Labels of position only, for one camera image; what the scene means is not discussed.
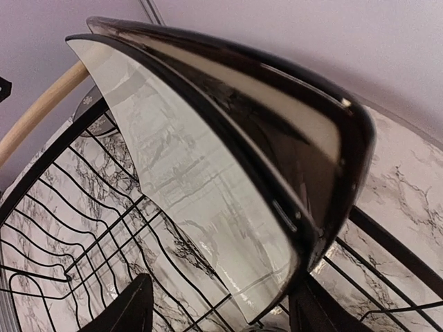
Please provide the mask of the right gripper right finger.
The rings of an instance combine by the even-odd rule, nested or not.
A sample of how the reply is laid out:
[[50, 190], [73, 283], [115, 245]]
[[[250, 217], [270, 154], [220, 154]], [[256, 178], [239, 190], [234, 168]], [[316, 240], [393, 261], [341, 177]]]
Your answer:
[[289, 324], [297, 332], [372, 332], [310, 275], [289, 295]]

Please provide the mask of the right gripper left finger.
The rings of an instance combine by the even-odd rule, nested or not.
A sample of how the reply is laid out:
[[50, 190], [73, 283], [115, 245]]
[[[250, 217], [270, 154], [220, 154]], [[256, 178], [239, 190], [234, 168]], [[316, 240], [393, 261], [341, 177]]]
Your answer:
[[99, 316], [80, 332], [150, 332], [153, 326], [152, 278], [139, 274]]

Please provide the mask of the grey reindeer round plate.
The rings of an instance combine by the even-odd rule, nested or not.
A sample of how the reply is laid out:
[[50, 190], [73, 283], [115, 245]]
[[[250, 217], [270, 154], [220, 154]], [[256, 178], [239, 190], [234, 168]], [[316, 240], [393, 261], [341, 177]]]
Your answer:
[[[83, 97], [79, 103], [74, 115], [73, 121], [77, 121], [80, 116], [86, 113], [96, 102], [102, 98], [102, 94], [98, 87], [94, 85], [92, 89]], [[84, 138], [96, 137], [104, 138], [117, 133], [118, 128], [112, 112], [107, 110], [80, 136]]]

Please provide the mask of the white square plate black rim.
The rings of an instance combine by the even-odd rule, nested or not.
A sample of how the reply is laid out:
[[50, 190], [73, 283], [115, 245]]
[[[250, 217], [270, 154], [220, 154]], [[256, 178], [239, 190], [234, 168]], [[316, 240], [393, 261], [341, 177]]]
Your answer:
[[66, 42], [108, 104], [144, 195], [190, 238], [248, 323], [307, 272], [318, 229], [257, 145], [165, 62], [103, 35]]

